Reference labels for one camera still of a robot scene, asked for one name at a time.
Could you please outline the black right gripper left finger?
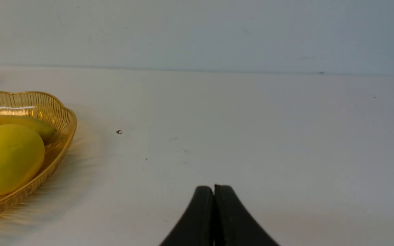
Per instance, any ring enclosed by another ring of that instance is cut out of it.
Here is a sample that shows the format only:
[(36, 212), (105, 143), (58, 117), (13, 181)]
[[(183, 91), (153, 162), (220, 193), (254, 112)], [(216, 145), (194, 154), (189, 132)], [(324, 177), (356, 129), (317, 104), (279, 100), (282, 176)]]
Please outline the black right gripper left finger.
[(211, 231), (214, 194), (208, 186), (198, 186), (181, 218), (161, 246), (212, 246)]

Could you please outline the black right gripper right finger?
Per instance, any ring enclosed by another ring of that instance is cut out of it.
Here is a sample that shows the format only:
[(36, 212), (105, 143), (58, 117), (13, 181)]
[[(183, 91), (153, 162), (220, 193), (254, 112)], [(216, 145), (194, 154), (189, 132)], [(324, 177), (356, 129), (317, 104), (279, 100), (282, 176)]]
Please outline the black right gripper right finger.
[(216, 246), (278, 246), (248, 212), (234, 189), (215, 185), (214, 244)]

